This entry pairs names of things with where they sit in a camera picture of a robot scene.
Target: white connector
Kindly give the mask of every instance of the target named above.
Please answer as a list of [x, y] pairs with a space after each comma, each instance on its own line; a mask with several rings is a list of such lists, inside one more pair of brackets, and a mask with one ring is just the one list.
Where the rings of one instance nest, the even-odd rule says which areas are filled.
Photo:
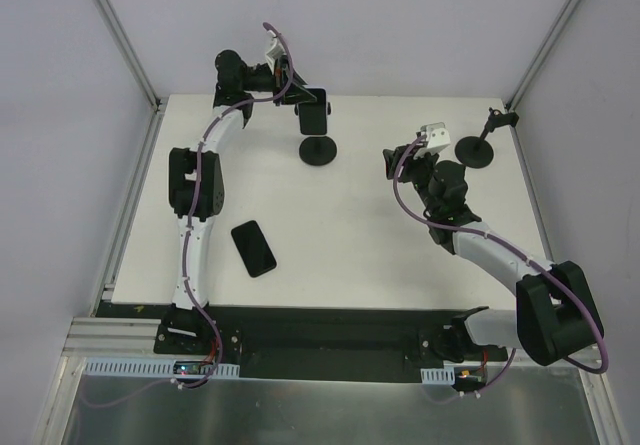
[[274, 72], [276, 66], [276, 60], [284, 55], [284, 47], [275, 33], [269, 32], [267, 39], [267, 46], [265, 47], [264, 57], [267, 61], [267, 65], [271, 69], [271, 73]]
[[415, 158], [421, 158], [427, 153], [440, 153], [442, 150], [451, 145], [451, 137], [449, 131], [443, 122], [432, 123], [420, 127], [420, 132], [426, 138], [425, 144], [418, 149]]

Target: phone screen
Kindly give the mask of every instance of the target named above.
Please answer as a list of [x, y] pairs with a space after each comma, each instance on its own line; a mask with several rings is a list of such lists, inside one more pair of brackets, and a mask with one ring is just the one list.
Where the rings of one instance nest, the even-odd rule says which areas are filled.
[[240, 257], [253, 278], [276, 268], [276, 259], [255, 220], [231, 230]]

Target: black bracket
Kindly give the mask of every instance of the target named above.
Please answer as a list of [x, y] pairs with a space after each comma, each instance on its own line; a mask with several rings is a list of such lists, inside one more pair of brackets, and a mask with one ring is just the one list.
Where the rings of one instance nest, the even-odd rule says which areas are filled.
[[431, 342], [431, 351], [442, 360], [462, 363], [465, 357], [482, 351], [482, 347], [471, 340], [464, 322], [474, 313], [489, 307], [477, 307], [467, 310], [451, 319], [451, 325], [443, 328]]
[[[237, 327], [217, 324], [223, 345], [224, 363], [239, 363], [242, 333]], [[202, 355], [211, 352], [216, 336], [211, 325], [196, 309], [185, 310], [171, 305], [160, 320], [153, 345], [159, 355]]]
[[516, 128], [519, 120], [520, 117], [516, 112], [502, 113], [500, 110], [490, 108], [489, 118], [487, 118], [487, 123], [484, 124], [484, 129], [487, 133], [493, 133], [496, 128], [505, 127], [507, 125]]
[[300, 121], [303, 135], [326, 135], [327, 116], [331, 114], [331, 104], [327, 103], [327, 92], [323, 88], [307, 88], [315, 101], [299, 103], [293, 109]]
[[[188, 148], [174, 148], [169, 153], [169, 204], [176, 215], [188, 215], [193, 202], [195, 180], [186, 176], [196, 170], [196, 152]], [[220, 156], [214, 152], [202, 153], [200, 165], [200, 194], [194, 212], [204, 222], [218, 215], [224, 205], [224, 183]]]
[[[247, 101], [251, 94], [247, 90], [270, 91], [274, 87], [271, 70], [266, 65], [248, 67], [233, 50], [224, 50], [218, 54], [215, 61], [218, 71], [216, 93], [213, 106], [233, 106]], [[247, 103], [240, 108], [246, 125], [253, 113], [253, 104]]]
[[[444, 160], [435, 165], [426, 190], [416, 187], [425, 205], [423, 215], [429, 221], [463, 227], [481, 220], [466, 204], [469, 186], [464, 179], [465, 168], [459, 163]], [[455, 254], [452, 231], [429, 226], [429, 235], [437, 245]]]
[[[582, 269], [573, 262], [564, 262], [554, 265], [550, 273], [578, 297], [604, 335]], [[518, 338], [536, 363], [549, 365], [595, 343], [591, 328], [575, 304], [544, 276], [527, 275], [520, 280], [516, 284], [516, 300]]]

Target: round black base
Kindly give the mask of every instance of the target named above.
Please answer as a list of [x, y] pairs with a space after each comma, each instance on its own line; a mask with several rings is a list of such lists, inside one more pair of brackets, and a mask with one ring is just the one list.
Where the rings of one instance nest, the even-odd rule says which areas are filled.
[[338, 147], [330, 137], [308, 137], [300, 144], [299, 153], [304, 163], [320, 167], [336, 158]]
[[493, 148], [478, 137], [465, 137], [456, 144], [456, 157], [463, 165], [484, 168], [493, 160]]

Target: white table surface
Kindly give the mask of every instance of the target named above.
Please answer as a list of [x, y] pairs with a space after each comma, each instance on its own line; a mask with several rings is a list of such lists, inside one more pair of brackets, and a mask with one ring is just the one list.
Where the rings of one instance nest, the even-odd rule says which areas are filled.
[[[168, 156], [196, 143], [208, 125], [211, 95], [172, 95], [117, 276], [114, 303], [171, 303], [178, 274], [177, 221], [168, 203]], [[209, 300], [218, 305], [513, 309], [513, 296], [473, 264], [435, 245], [405, 215], [385, 178], [382, 150], [413, 140], [421, 125], [444, 122], [452, 145], [477, 135], [499, 99], [330, 97], [329, 135], [338, 156], [310, 167], [298, 156], [304, 138], [291, 107], [254, 107], [222, 155], [225, 205], [211, 235]], [[489, 138], [493, 163], [467, 169], [467, 203], [493, 230], [544, 255], [511, 133]], [[423, 210], [410, 185], [401, 193]], [[278, 266], [249, 277], [231, 239], [256, 220]]]

